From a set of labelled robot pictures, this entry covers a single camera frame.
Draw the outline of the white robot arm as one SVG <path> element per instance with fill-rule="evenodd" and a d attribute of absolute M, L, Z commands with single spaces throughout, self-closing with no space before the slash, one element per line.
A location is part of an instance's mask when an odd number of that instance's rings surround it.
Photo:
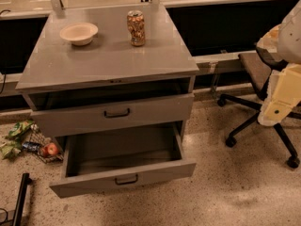
<path fill-rule="evenodd" d="M 301 102 L 301 1 L 279 26 L 277 53 L 287 65 L 279 72 L 273 69 L 270 75 L 267 98 L 258 117 L 264 126 L 282 122 Z"/>

